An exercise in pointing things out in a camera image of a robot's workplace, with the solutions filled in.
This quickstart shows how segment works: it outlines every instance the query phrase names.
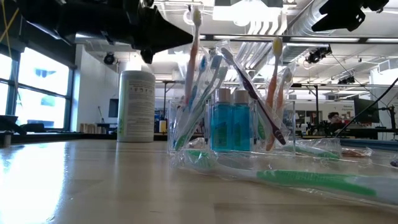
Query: small blue bottle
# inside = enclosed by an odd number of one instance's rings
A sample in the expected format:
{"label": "small blue bottle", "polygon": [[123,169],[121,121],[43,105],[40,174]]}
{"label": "small blue bottle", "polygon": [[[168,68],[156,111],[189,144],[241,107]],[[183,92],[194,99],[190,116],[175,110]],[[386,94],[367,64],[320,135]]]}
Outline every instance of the small blue bottle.
{"label": "small blue bottle", "polygon": [[232,150],[232,106],[231,90],[220,88],[215,92],[211,110],[211,149],[214,151]]}
{"label": "small blue bottle", "polygon": [[235,151],[250,151],[251,119],[249,94],[246,90],[236,90],[233,105],[233,140]]}

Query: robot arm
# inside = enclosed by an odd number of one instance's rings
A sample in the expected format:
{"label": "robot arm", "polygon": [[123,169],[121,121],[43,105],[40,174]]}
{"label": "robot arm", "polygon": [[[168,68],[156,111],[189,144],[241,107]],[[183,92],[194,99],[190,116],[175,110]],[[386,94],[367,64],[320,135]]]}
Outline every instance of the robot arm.
{"label": "robot arm", "polygon": [[111,45],[124,42],[140,50],[145,63],[193,39],[151,8],[153,0],[17,0],[17,5],[27,22],[56,39],[71,45],[79,33]]}

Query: window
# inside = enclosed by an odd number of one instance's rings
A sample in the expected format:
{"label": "window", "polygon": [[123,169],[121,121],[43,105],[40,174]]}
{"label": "window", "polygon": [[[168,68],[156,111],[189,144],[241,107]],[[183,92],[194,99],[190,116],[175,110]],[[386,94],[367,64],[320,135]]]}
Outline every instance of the window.
{"label": "window", "polygon": [[6,114],[8,85],[0,83],[0,115]]}
{"label": "window", "polygon": [[0,115],[18,116],[18,125],[42,123],[45,128],[68,129],[70,69],[29,48],[12,56],[0,54]]}
{"label": "window", "polygon": [[25,48],[21,54],[18,82],[66,95],[69,68],[32,49]]}
{"label": "window", "polygon": [[45,128],[63,128],[65,117],[65,99],[19,89],[21,101],[17,101],[17,124],[43,123]]}
{"label": "window", "polygon": [[11,58],[0,54],[0,78],[9,79],[11,74]]}

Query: toothbrush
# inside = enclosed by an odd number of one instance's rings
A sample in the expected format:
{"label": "toothbrush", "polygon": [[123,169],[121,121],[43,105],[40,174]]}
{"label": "toothbrush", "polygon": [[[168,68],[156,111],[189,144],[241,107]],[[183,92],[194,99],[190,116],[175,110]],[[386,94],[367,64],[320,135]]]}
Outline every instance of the toothbrush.
{"label": "toothbrush", "polygon": [[252,99],[257,100],[260,106],[260,109],[262,110],[263,113],[260,113],[262,116],[262,120],[264,122],[267,122],[268,126],[272,128],[272,133],[276,137],[276,139],[282,144],[286,144],[286,140],[284,139],[280,129],[274,124],[272,118],[269,116],[269,113],[267,112],[266,106],[264,102],[261,100],[261,97],[259,97],[259,94],[256,93],[255,88],[253,87],[253,84],[248,78],[248,74],[246,71],[241,69],[239,65],[234,61],[233,55],[231,52],[229,52],[226,48],[221,49],[222,56],[224,59],[227,61],[227,63],[231,66],[233,66],[236,71],[238,72],[239,76],[241,77],[241,81],[243,84],[243,87],[249,92],[249,95]]}
{"label": "toothbrush", "polygon": [[[192,129],[195,128],[196,126],[196,121],[198,120],[199,116],[202,114],[203,110],[205,109],[205,101],[206,99],[217,89],[221,86],[223,83],[225,76],[227,74],[228,68],[223,67],[220,68],[221,65],[221,60],[219,58],[216,58],[219,56],[215,56],[213,61],[216,63],[215,66],[215,72],[213,75],[213,78],[211,79],[211,82],[207,85],[205,91],[203,92],[201,98],[199,99],[197,105],[194,107],[193,111],[193,116],[189,116],[188,121],[184,124],[183,131],[180,133],[183,133],[182,136],[177,137],[174,141],[174,148],[176,151],[180,150],[181,147],[184,146],[185,142],[187,141],[188,135],[191,133]],[[218,83],[216,86],[213,86],[215,81],[218,79]]]}
{"label": "toothbrush", "polygon": [[398,205],[398,179],[391,177],[327,174],[296,170],[242,170],[221,165],[208,152],[187,150],[184,166],[199,172],[231,175],[243,180],[265,181],[283,187],[324,190]]}
{"label": "toothbrush", "polygon": [[212,83],[210,83],[210,85],[208,85],[208,88],[206,89],[208,94],[206,94],[206,95],[203,94],[202,95],[200,101],[198,102],[198,104],[196,105],[195,109],[193,110],[194,115],[193,116],[189,116],[188,122],[184,126],[183,131],[181,132],[181,133],[186,133],[186,134],[184,134],[181,137],[179,137],[178,140],[175,142],[175,150],[176,151],[180,150],[180,148],[185,145],[185,143],[186,143],[186,141],[188,139],[188,135],[196,127],[198,118],[200,117],[200,115],[203,113],[203,110],[205,109],[205,104],[204,104],[205,100],[214,92],[214,90],[218,89],[221,86],[223,80],[225,79],[227,71],[228,71],[227,68],[221,68],[220,69],[220,80],[219,80],[217,86],[215,88],[212,88],[211,91],[209,90],[210,89],[209,87],[214,84],[216,79],[214,79],[212,81]]}
{"label": "toothbrush", "polygon": [[[216,55],[216,56],[213,58],[213,61],[212,61],[212,63],[211,63],[211,67],[215,69],[213,78],[212,78],[211,82],[209,83],[209,85],[206,87],[206,89],[205,89],[205,91],[203,92],[203,94],[202,94],[202,96],[201,96],[199,102],[197,103],[197,105],[196,105],[196,107],[195,107],[195,110],[193,110],[193,111],[196,111],[197,106],[198,106],[199,104],[203,103],[203,102],[207,99],[207,97],[208,97],[208,92],[211,90],[211,88],[212,88],[212,86],[213,86],[215,80],[216,80],[217,77],[218,77],[218,71],[219,71],[220,66],[221,66],[220,57],[221,57],[221,56],[217,56],[217,55]],[[186,109],[186,108],[184,108],[184,109],[182,110],[182,114],[180,114],[180,115],[178,116],[178,117],[180,118],[179,121],[185,121],[186,119],[188,119],[187,117],[182,118],[182,117],[183,117],[182,115],[185,114],[185,113],[184,113],[184,112],[185,112],[185,109]],[[178,122],[178,125],[186,125],[186,123],[182,123],[182,124],[181,124],[181,122]],[[176,151],[179,150],[180,147],[183,146],[183,144],[184,144],[186,138],[187,138],[187,135],[186,135],[186,134],[184,134],[184,135],[181,136],[181,137],[175,138],[175,139],[178,139],[177,141],[174,140],[174,145],[175,145]]]}
{"label": "toothbrush", "polygon": [[321,158],[330,158],[330,159],[339,159],[340,156],[337,154],[334,154],[332,152],[317,148],[317,147],[310,147],[310,146],[295,146],[293,149],[293,145],[285,145],[282,147],[283,150],[290,151],[292,152],[295,150],[295,152],[303,153],[303,154],[308,154],[309,156],[314,156],[314,157],[321,157]]}
{"label": "toothbrush", "polygon": [[206,71],[206,67],[207,67],[207,59],[206,59],[206,56],[203,56],[201,59],[201,62],[200,62],[200,66],[199,66],[199,75],[195,82],[195,86],[193,86],[191,99],[189,101],[189,109],[190,110],[192,107],[193,100],[197,96],[198,84],[200,83],[200,77],[201,77],[202,73]]}
{"label": "toothbrush", "polygon": [[[277,102],[276,102],[276,113],[278,116],[281,116],[281,112],[282,112],[282,107],[284,104],[284,86],[285,83],[288,83],[290,81],[292,81],[292,72],[290,71],[289,68],[285,69],[285,72],[282,76],[282,80],[280,81],[280,87],[278,90],[278,95],[277,95]],[[270,136],[270,140],[267,142],[266,145],[266,151],[271,151],[272,147],[274,146],[274,142],[275,142],[275,137],[274,136]]]}
{"label": "toothbrush", "polygon": [[275,67],[274,67],[274,73],[272,74],[271,81],[268,86],[268,92],[267,92],[267,98],[266,98],[266,105],[268,105],[270,108],[274,106],[274,93],[276,90],[276,76],[278,75],[278,63],[279,63],[279,58],[282,55],[282,39],[279,37],[276,37],[274,39],[274,42],[272,43],[272,50],[274,52],[275,56]]}
{"label": "toothbrush", "polygon": [[199,46],[199,27],[201,25],[201,12],[195,8],[193,11],[193,23],[195,25],[194,41],[191,48],[191,54],[188,62],[187,76],[185,77],[185,104],[189,104],[191,98],[193,74],[195,73],[195,61],[197,59],[198,46]]}

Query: person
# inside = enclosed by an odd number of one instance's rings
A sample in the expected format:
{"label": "person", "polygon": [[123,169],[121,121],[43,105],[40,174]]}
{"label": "person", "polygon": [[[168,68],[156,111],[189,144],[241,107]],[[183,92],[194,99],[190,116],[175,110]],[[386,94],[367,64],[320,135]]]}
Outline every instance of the person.
{"label": "person", "polygon": [[328,118],[330,120],[329,130],[333,133],[345,126],[337,112],[329,113]]}

